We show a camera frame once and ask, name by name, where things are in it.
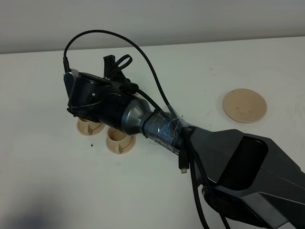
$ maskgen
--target wooden disc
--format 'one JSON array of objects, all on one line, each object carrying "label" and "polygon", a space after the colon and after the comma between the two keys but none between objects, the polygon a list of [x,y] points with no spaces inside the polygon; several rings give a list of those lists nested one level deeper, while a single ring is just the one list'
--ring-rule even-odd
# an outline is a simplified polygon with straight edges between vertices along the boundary
[{"label": "wooden disc", "polygon": [[235,89],[229,92],[223,101],[225,113],[233,120],[241,123],[259,121],[267,112],[265,99],[249,89]]}]

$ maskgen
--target black cable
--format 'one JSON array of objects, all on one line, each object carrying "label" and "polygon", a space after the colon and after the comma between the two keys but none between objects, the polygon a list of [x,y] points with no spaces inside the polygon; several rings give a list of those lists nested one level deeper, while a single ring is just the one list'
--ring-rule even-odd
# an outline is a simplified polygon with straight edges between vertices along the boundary
[{"label": "black cable", "polygon": [[220,218],[222,219],[222,221],[224,223],[225,228],[226,229],[231,229],[229,223],[227,222],[227,219],[224,216],[224,212],[223,212],[223,210],[221,208],[221,205],[220,205],[217,197],[214,194],[213,188],[212,188],[212,186],[210,184],[209,178],[206,175],[206,172],[205,172],[205,169],[204,169],[204,167],[202,165],[201,159],[200,159],[197,151],[193,148],[192,144],[190,144],[189,140],[188,140],[188,146],[191,148],[191,153],[190,154],[192,154],[192,156],[194,157],[194,160],[195,160],[195,162],[196,162],[196,164],[197,164],[197,166],[199,168],[201,176],[203,177],[205,185],[206,185],[207,189],[209,190],[209,192],[210,192],[210,194],[211,194],[211,196],[212,196],[212,198],[213,198],[213,200],[215,202],[216,208],[218,210]]},{"label": "black cable", "polygon": [[116,36],[116,37],[119,37],[121,39],[123,39],[124,41],[127,41],[129,44],[131,44],[133,47],[135,47],[140,53],[141,55],[144,57],[144,59],[146,60],[149,68],[151,69],[152,71],[152,75],[156,81],[156,84],[157,84],[157,87],[159,89],[159,92],[162,96],[162,99],[164,100],[165,104],[168,106],[169,105],[169,102],[163,92],[163,89],[160,85],[160,82],[159,82],[159,79],[157,77],[157,74],[153,68],[153,65],[152,63],[150,62],[150,60],[148,59],[148,57],[146,56],[146,54],[142,51],[142,49],[140,49],[140,47],[138,45],[136,45],[135,43],[133,43],[131,40],[129,40],[128,38],[124,37],[124,36],[121,36],[117,33],[114,33],[114,32],[110,32],[110,31],[106,31],[106,30],[89,30],[89,31],[85,31],[85,32],[82,32],[78,35],[76,35],[66,46],[65,50],[64,50],[64,53],[63,53],[63,65],[64,65],[64,68],[65,68],[65,72],[68,73],[70,72],[70,67],[69,67],[69,62],[68,62],[68,58],[67,58],[67,51],[68,51],[68,48],[70,47],[70,45],[79,37],[85,35],[85,34],[88,34],[88,33],[95,33],[95,32],[100,32],[100,33],[106,33],[106,34],[110,34],[112,36]]},{"label": "black cable", "polygon": [[190,171],[191,171],[191,178],[192,178],[192,187],[193,187],[194,199],[195,199],[195,204],[196,204],[196,208],[198,211],[198,215],[199,215],[203,228],[210,229],[205,220],[202,206],[201,206],[200,199],[199,199],[194,158],[193,158],[192,154],[189,154],[189,157],[190,157]]},{"label": "black cable", "polygon": [[156,104],[155,101],[152,100],[152,98],[149,97],[144,91],[138,88],[136,89],[136,92],[142,95],[144,99],[146,99],[158,112],[162,111],[161,107],[159,107],[158,104]]}]

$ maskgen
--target black plastic casing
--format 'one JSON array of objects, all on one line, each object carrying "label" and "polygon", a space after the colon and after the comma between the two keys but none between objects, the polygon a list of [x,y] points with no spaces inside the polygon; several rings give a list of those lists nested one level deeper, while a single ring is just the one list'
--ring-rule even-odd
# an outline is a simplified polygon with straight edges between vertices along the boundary
[{"label": "black plastic casing", "polygon": [[[226,217],[268,229],[287,222],[305,229],[305,174],[271,139],[198,127],[189,138]],[[203,194],[217,210],[206,188]]]},{"label": "black plastic casing", "polygon": [[134,96],[122,92],[121,83],[88,73],[79,73],[69,96],[68,111],[80,118],[103,122],[122,130],[124,111]]}]

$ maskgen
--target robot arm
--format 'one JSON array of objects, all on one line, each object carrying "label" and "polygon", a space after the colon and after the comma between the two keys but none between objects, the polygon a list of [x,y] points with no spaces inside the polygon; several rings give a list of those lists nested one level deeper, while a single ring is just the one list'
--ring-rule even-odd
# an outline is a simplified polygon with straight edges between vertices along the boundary
[{"label": "robot arm", "polygon": [[[238,130],[210,132],[184,122],[170,107],[152,111],[146,100],[126,91],[130,80],[116,69],[114,56],[104,61],[104,78],[65,73],[73,116],[128,135],[141,133],[179,156],[195,153],[227,218],[268,229],[287,222],[305,228],[305,174],[271,139]],[[197,165],[196,171],[197,186],[203,185],[206,202],[217,210]]]}]

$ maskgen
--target white tabletop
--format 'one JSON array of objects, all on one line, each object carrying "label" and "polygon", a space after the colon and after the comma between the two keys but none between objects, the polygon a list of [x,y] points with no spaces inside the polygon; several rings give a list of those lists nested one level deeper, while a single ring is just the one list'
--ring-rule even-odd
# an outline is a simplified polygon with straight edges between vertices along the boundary
[{"label": "white tabletop", "polygon": [[[305,37],[143,50],[187,122],[269,137],[305,171]],[[66,111],[62,54],[0,55],[0,228],[29,221],[35,210],[45,212],[54,229],[202,228],[190,173],[180,173],[177,155],[141,135],[131,152],[116,155],[106,148],[107,128],[90,137],[78,133],[77,119]],[[164,106],[134,48],[70,51],[68,57],[71,68],[102,76],[103,57],[110,54],[130,54],[125,76]],[[236,88],[265,98],[261,121],[242,124],[226,116],[222,100]],[[224,228],[204,201],[203,210],[212,229]]]}]

